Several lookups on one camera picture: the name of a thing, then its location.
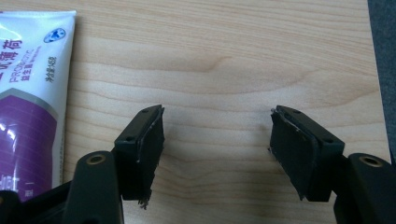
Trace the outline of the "white and purple toothpaste tube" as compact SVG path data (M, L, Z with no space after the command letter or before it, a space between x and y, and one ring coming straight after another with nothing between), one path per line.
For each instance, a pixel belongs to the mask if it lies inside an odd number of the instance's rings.
M76 15L0 12L0 190L23 202L63 180Z

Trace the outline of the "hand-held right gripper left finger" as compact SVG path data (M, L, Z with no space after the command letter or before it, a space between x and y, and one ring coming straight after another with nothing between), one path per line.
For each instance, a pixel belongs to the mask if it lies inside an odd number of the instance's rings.
M163 111L162 105L142 109L114 141L120 196L124 201L138 201L142 209L149 205L163 153Z

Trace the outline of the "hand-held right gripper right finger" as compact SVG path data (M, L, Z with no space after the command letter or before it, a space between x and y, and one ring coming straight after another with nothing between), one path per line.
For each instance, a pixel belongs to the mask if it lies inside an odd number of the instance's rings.
M297 109L278 105L271 118L269 150L300 199L329 201L333 168L343 156L345 143Z

